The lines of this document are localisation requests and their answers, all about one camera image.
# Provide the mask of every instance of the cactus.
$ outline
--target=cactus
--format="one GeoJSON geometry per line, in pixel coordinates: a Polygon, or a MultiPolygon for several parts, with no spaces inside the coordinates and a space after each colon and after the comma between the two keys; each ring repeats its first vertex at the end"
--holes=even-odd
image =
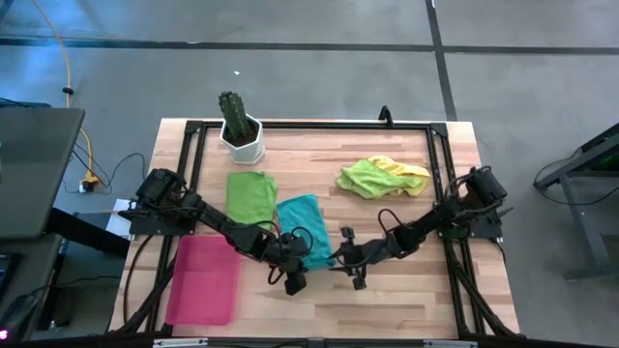
{"type": "Polygon", "coordinates": [[[228,129],[229,140],[249,140],[250,121],[245,116],[243,100],[236,93],[223,92],[220,95],[220,109],[228,129]]]}

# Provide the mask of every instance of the wooden tabletop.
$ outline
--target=wooden tabletop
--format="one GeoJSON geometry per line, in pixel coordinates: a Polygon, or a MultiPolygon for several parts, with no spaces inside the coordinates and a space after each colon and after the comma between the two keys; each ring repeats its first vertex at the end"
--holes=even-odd
{"type": "MultiPolygon", "coordinates": [[[[176,170],[187,119],[163,119],[151,168],[176,170]]],[[[447,123],[457,176],[480,165],[473,126],[447,123]]],[[[186,178],[191,176],[193,140],[186,178]]],[[[255,166],[232,162],[219,141],[219,130],[209,130],[200,172],[198,193],[225,211],[226,176],[230,172],[258,170],[275,178],[278,201],[306,193],[318,196],[333,249],[342,241],[339,229],[352,226],[358,244],[381,238],[376,215],[392,209],[404,221],[427,213],[434,202],[428,186],[418,198],[385,196],[364,200],[339,189],[335,179],[343,166],[373,155],[430,168],[426,136],[414,130],[264,130],[265,157],[255,166]]],[[[442,178],[447,178],[437,142],[442,178]]],[[[387,228],[395,224],[388,222],[387,228]]],[[[214,231],[201,225],[196,233],[214,231]]],[[[132,242],[123,279],[143,238],[132,242]]],[[[501,253],[489,241],[471,240],[471,253],[480,292],[505,324],[518,331],[510,285],[501,253]]],[[[153,286],[162,237],[154,237],[137,261],[129,289],[129,314],[137,310],[153,286]]],[[[320,336],[355,338],[451,338],[457,336],[444,251],[434,234],[416,253],[368,267],[368,288],[354,291],[352,278],[327,270],[306,274],[308,286],[287,296],[283,282],[267,284],[269,268],[243,258],[236,312],[224,327],[175,326],[174,335],[199,336],[320,336]]],[[[123,323],[125,288],[116,297],[111,329],[123,323]]],[[[163,322],[169,286],[162,295],[158,328],[163,322]]],[[[468,297],[463,296],[467,324],[473,330],[468,297]]]]}

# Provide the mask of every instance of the gray floor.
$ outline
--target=gray floor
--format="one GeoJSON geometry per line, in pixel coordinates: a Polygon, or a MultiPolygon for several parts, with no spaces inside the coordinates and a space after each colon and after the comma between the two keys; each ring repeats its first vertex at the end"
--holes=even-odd
{"type": "MultiPolygon", "coordinates": [[[[432,43],[423,0],[40,2],[62,35],[73,38],[432,43]]],[[[619,46],[619,2],[613,0],[434,3],[444,44],[619,46]]],[[[49,31],[22,0],[0,22],[0,34],[49,31]]],[[[398,119],[446,119],[433,53],[71,48],[70,55],[74,105],[86,109],[84,126],[107,171],[132,152],[149,159],[162,117],[219,115],[217,95],[226,89],[240,92],[258,117],[373,119],[388,104],[398,119]]],[[[474,123],[483,162],[492,165],[515,207],[504,218],[504,232],[522,332],[619,344],[619,281],[563,281],[563,272],[588,264],[588,254],[568,209],[531,187],[540,167],[619,120],[619,56],[446,58],[457,117],[474,123]]],[[[0,66],[0,96],[63,105],[58,48],[0,46],[0,66]]],[[[117,197],[133,194],[139,170],[137,160],[123,165],[110,195],[61,191],[56,206],[109,209],[117,197]]],[[[70,189],[82,175],[74,160],[65,176],[70,189]]],[[[582,185],[580,194],[607,190],[588,189],[582,185]]],[[[619,196],[612,196],[599,208],[617,204],[619,196]]],[[[616,229],[611,221],[604,225],[616,229]]],[[[107,319],[92,327],[104,329],[107,319]]]]}

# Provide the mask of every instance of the teal towel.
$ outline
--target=teal towel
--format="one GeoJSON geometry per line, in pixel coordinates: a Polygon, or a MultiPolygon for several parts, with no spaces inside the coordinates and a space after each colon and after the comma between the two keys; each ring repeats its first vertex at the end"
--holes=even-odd
{"type": "MultiPolygon", "coordinates": [[[[315,194],[306,194],[279,203],[278,216],[282,232],[290,232],[293,228],[302,226],[311,233],[313,246],[309,255],[302,259],[303,266],[308,271],[330,268],[335,265],[335,260],[329,259],[331,243],[315,194]]],[[[310,236],[306,231],[298,229],[294,234],[303,237],[308,247],[310,246],[310,236]]]]}

